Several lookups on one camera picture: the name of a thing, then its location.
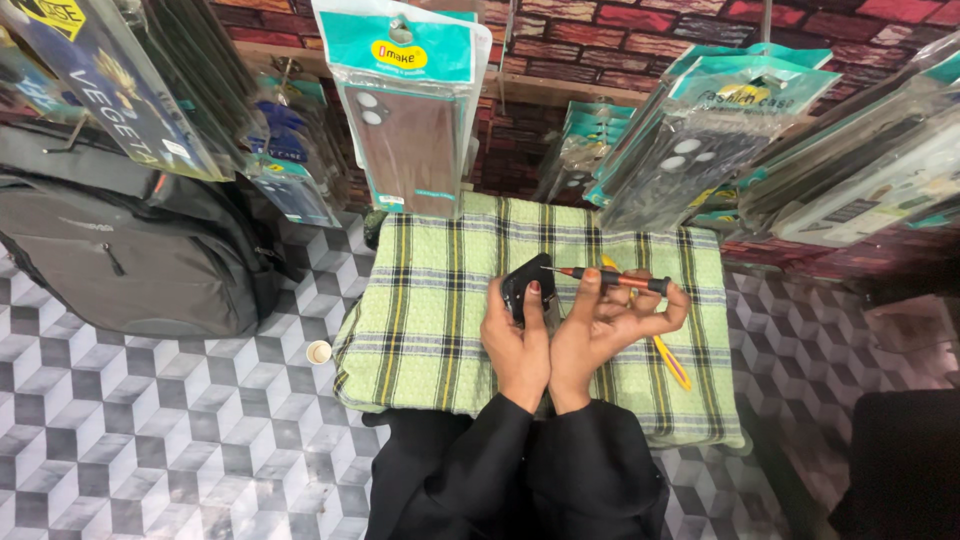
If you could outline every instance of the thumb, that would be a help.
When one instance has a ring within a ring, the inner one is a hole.
[[[540,282],[530,282],[523,295],[524,333],[546,329],[543,323],[543,302],[540,296]]]
[[[600,271],[596,268],[584,270],[584,277],[577,288],[577,296],[573,299],[573,309],[567,319],[580,321],[584,324],[593,322],[593,310],[600,302]]]

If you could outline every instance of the wrist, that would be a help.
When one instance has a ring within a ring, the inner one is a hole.
[[[543,398],[543,390],[534,391],[530,388],[517,386],[501,386],[500,394],[523,410],[533,414],[540,406],[540,399]]]
[[[586,383],[553,382],[547,386],[557,414],[566,414],[590,405],[589,380]]]

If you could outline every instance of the black sleeve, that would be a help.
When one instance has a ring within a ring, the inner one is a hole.
[[[403,509],[390,538],[470,538],[500,512],[533,415],[500,394],[447,450]]]
[[[669,488],[632,412],[593,400],[552,418],[527,463],[550,538],[660,538]]]

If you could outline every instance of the yellow pry tool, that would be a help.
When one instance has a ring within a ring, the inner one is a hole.
[[[600,260],[603,262],[604,266],[612,266],[617,272],[620,269],[616,266],[616,262],[613,262],[613,259],[610,258],[607,254],[600,256]],[[635,293],[633,289],[630,291],[630,299],[633,300]],[[663,358],[663,363],[666,364],[667,369],[670,370],[670,373],[673,374],[674,379],[680,384],[680,387],[687,392],[690,391],[690,377],[686,375],[686,370],[681,365],[677,358],[673,356],[673,353],[670,352],[670,349],[667,348],[666,344],[663,343],[663,340],[660,339],[658,335],[653,336],[654,346],[657,347],[657,352],[660,353],[660,357]]]

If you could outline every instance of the hand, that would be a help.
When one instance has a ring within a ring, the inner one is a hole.
[[[543,323],[540,283],[530,282],[523,296],[525,329],[514,323],[500,296],[500,282],[487,285],[487,314],[480,325],[480,341],[490,356],[500,393],[531,414],[537,410],[550,380],[550,338]]]
[[[651,277],[645,270],[624,274]],[[588,268],[573,309],[550,344],[550,398],[557,414],[589,405],[590,378],[597,368],[639,339],[679,330],[690,308],[690,297],[673,282],[667,285],[668,304],[661,313],[654,312],[660,303],[656,292],[641,290],[631,300],[630,287],[608,286],[606,294],[601,289],[600,272]]]

